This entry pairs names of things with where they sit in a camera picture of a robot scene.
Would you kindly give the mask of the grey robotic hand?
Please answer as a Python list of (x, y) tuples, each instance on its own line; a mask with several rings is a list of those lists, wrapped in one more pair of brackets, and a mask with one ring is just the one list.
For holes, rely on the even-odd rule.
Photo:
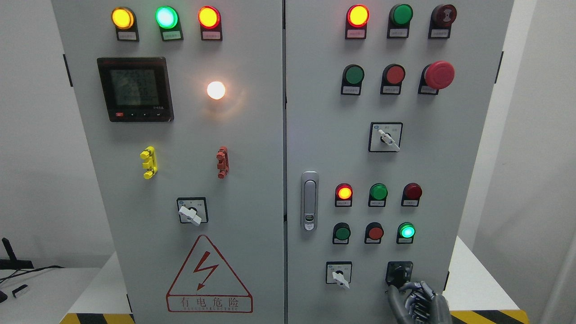
[(445, 297), (424, 281), (389, 285), (387, 299), (398, 324), (452, 324)]

